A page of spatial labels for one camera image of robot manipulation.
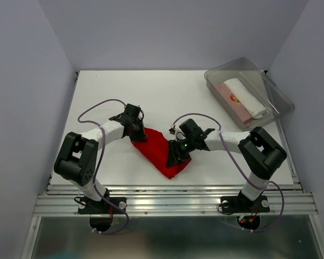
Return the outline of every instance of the white wall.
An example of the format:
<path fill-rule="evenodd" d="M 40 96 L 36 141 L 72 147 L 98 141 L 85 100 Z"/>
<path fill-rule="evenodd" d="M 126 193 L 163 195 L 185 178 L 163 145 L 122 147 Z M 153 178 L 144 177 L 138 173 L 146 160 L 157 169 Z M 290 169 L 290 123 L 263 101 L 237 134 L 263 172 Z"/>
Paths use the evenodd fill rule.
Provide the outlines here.
<path fill-rule="evenodd" d="M 295 104 L 282 124 L 324 226 L 324 0 L 309 1 L 269 75 Z"/>
<path fill-rule="evenodd" d="M 76 70 L 268 69 L 307 0 L 39 0 Z"/>
<path fill-rule="evenodd" d="M 20 257 L 74 81 L 37 0 L 0 1 L 0 259 Z"/>

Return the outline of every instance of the clear plastic container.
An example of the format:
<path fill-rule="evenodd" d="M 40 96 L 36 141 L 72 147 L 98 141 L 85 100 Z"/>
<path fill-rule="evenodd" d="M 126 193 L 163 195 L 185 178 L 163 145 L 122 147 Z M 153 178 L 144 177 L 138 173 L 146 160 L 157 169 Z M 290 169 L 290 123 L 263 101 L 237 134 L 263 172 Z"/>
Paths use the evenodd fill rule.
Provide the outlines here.
<path fill-rule="evenodd" d="M 252 130 L 257 126 L 263 127 L 294 111 L 294 104 L 247 58 L 239 58 L 211 69 L 205 72 L 204 77 L 208 89 L 243 131 Z M 267 112 L 262 114 L 261 118 L 244 124 L 215 88 L 216 85 L 232 78 L 238 78 L 248 92 L 266 107 Z"/>

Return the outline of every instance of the white table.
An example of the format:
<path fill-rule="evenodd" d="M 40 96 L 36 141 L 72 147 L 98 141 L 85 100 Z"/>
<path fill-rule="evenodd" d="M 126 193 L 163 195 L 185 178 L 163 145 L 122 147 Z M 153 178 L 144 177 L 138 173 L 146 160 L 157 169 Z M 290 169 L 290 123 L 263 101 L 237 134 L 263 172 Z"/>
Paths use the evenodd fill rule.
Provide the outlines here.
<path fill-rule="evenodd" d="M 178 116 L 190 112 L 210 115 L 222 124 L 222 131 L 239 132 L 239 128 L 212 97 L 206 87 L 205 71 L 81 71 L 67 118 L 63 139 L 70 131 L 76 133 L 93 129 L 93 125 L 79 124 L 77 117 L 90 106 L 109 98 L 118 98 L 126 103 L 140 105 L 144 110 L 146 127 L 161 131 L 172 139 L 168 129 Z M 101 124 L 123 111 L 117 102 L 106 103 L 85 118 Z M 205 130 L 216 125 L 203 117 L 191 117 Z M 280 144 L 281 137 L 276 123 L 265 130 Z M 249 167 L 240 154 L 234 154 L 244 172 Z M 129 138 L 117 140 L 106 146 L 98 180 L 103 185 L 121 186 L 175 186 L 243 185 L 245 180 L 233 162 L 223 151 L 191 153 L 192 162 L 174 179 L 164 177 L 130 143 Z M 280 185 L 292 185 L 293 179 L 288 162 L 285 161 L 272 179 Z M 53 174 L 51 185 L 71 185 Z"/>

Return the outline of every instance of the red cloth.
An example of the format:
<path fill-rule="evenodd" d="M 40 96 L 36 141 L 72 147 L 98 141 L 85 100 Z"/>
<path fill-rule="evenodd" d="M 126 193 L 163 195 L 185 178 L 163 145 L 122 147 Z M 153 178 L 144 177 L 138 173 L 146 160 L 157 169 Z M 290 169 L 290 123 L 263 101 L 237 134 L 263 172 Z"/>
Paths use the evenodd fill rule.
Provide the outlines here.
<path fill-rule="evenodd" d="M 175 177 L 191 161 L 189 159 L 187 162 L 167 168 L 168 141 L 161 132 L 151 128 L 145 128 L 145 134 L 147 135 L 147 141 L 132 142 L 132 144 L 167 178 L 172 179 Z"/>

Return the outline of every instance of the robotic arm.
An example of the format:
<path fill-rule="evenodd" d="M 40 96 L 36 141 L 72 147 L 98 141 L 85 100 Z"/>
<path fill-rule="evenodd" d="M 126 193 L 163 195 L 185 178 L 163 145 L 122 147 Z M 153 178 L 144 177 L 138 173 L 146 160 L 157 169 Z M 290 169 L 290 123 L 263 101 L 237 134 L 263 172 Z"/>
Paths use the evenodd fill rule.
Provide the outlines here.
<path fill-rule="evenodd" d="M 102 125 L 106 136 L 105 144 L 129 136 L 131 141 L 145 141 L 143 118 L 140 107 L 127 104 L 125 111 L 110 118 Z M 97 160 L 97 151 L 103 145 L 103 135 L 100 128 L 77 134 L 66 135 L 57 156 L 54 171 L 71 181 L 86 197 L 93 201 L 101 201 L 94 189 L 93 176 Z M 109 191 L 97 180 L 95 185 L 103 196 L 109 196 Z"/>
<path fill-rule="evenodd" d="M 198 150 L 225 150 L 218 131 L 208 128 L 203 131 L 192 119 L 180 124 L 177 129 L 170 129 L 175 140 L 170 140 L 167 167 L 182 163 L 190 158 L 190 152 Z M 245 213 L 261 206 L 261 196 L 268 180 L 287 158 L 285 150 L 261 127 L 250 132 L 222 133 L 226 146 L 231 152 L 241 153 L 251 169 L 247 182 L 236 197 L 223 197 L 228 202 L 229 213 Z M 269 212 L 261 208 L 260 212 Z"/>

